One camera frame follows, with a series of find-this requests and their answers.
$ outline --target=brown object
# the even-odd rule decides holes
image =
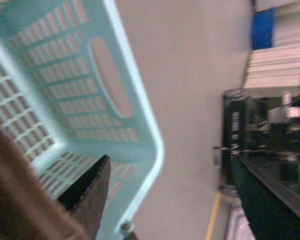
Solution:
[[[108,196],[110,158],[103,156],[72,184],[58,200],[95,239]]]
[[[89,240],[84,228],[53,201],[24,156],[0,129],[0,240]]]

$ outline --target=metal part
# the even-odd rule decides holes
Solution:
[[[120,234],[122,234],[124,237],[128,237],[132,234],[134,228],[135,225],[132,221],[126,221],[120,227]]]

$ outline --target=basket slot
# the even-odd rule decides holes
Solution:
[[[133,109],[105,40],[95,37],[90,41],[90,45],[101,77],[100,84],[104,85],[103,91],[109,96],[108,101],[119,116],[130,118]]]

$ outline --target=blue container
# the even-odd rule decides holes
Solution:
[[[268,49],[272,47],[275,27],[275,9],[271,8],[257,13],[252,23],[252,49]]]
[[[109,91],[95,40],[121,81],[110,89],[123,94]],[[0,1],[0,126],[53,199],[110,156],[97,239],[125,237],[120,226],[158,176],[164,144],[114,0]]]

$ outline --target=floor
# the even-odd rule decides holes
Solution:
[[[160,176],[134,222],[140,240],[203,240],[218,189],[222,92],[240,87],[250,51],[247,0],[117,0],[163,135]],[[229,201],[212,239],[224,238]]]

